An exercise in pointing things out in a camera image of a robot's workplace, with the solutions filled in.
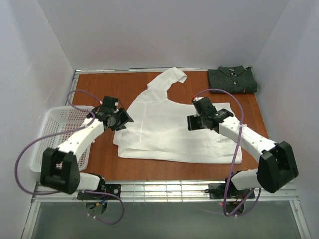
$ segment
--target polo shirt collar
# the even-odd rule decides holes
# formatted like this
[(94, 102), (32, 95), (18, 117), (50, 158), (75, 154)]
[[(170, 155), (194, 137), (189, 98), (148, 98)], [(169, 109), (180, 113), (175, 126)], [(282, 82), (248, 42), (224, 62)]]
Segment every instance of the polo shirt collar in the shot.
[(218, 67), (218, 70), (221, 71), (226, 76), (230, 76), (231, 73), (234, 73), (236, 75), (240, 75), (245, 71), (245, 68), (243, 66), (236, 66), (236, 67)]

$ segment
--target white shirt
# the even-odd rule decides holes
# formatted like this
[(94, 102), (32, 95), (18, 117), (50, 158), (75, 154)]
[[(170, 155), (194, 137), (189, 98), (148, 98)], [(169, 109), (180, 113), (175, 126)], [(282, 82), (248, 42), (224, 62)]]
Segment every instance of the white shirt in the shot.
[[(173, 102), (167, 90), (187, 76), (176, 67), (148, 83), (127, 109), (134, 122), (116, 131), (113, 143), (119, 146), (119, 157), (161, 159), (188, 163), (231, 163), (236, 144), (209, 129), (188, 131), (187, 119), (196, 113), (193, 105)], [(214, 104), (217, 110), (229, 103)], [(241, 162), (241, 149), (235, 163)]]

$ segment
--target white wall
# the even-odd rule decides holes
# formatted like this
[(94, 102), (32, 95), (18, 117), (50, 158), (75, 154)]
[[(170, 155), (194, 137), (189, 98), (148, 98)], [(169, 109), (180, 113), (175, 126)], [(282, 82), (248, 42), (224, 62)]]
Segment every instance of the white wall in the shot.
[(254, 66), (270, 137), (294, 149), (295, 180), (312, 237), (319, 238), (319, 0), (290, 0)]
[[(13, 176), (19, 152), (39, 133), (45, 112), (65, 103), (73, 69), (36, 0), (0, 1), (0, 238), (21, 237), (31, 196)], [(30, 151), (19, 176), (33, 190)]]
[(38, 0), (74, 69), (252, 65), (288, 0)]

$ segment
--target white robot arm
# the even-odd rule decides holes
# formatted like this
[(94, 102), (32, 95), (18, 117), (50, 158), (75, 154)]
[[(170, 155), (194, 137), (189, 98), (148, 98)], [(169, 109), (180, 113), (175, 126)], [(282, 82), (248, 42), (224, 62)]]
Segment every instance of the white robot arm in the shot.
[(240, 171), (232, 175), (231, 184), (237, 191), (264, 188), (275, 193), (298, 176), (298, 169), (291, 146), (264, 138), (250, 128), (240, 125), (229, 111), (217, 111), (209, 98), (194, 98), (197, 115), (188, 116), (188, 130), (208, 128), (237, 142), (242, 128), (240, 146), (259, 163), (257, 169)]
[(87, 149), (107, 128), (112, 131), (125, 128), (127, 122), (133, 122), (127, 112), (118, 109), (119, 99), (105, 96), (101, 106), (95, 107), (92, 112), (95, 119), (88, 114), (81, 126), (84, 129), (73, 133), (65, 142), (55, 149), (47, 148), (43, 152), (40, 183), (61, 192), (72, 194), (77, 190), (101, 191), (105, 179), (101, 176), (80, 173), (78, 160)]

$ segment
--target wooden table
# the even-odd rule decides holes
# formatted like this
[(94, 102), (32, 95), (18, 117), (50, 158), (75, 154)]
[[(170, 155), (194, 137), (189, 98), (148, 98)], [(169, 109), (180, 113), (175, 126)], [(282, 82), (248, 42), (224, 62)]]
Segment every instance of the wooden table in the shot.
[[(168, 90), (172, 101), (191, 104), (191, 98), (198, 92), (208, 89), (207, 72), (185, 72), (188, 76), (184, 84), (176, 83)], [(91, 92), (99, 99), (105, 95), (119, 98), (127, 109), (139, 93), (147, 89), (147, 83), (160, 72), (141, 73), (99, 73), (81, 74), (77, 89)], [(240, 118), (240, 110), (228, 95), (202, 94), (212, 102), (230, 102), (231, 108)], [(268, 137), (266, 128), (254, 94), (235, 94), (244, 109), (246, 123), (251, 129)], [(76, 93), (76, 105), (96, 106), (94, 99), (84, 93)], [(104, 176), (107, 180), (221, 180), (229, 172), (229, 164), (180, 163), (149, 159), (129, 159), (118, 157), (118, 147), (113, 144), (114, 132), (107, 130), (91, 146), (88, 167), (85, 172)], [(257, 167), (255, 159), (243, 150), (243, 159), (234, 170), (247, 170)]]

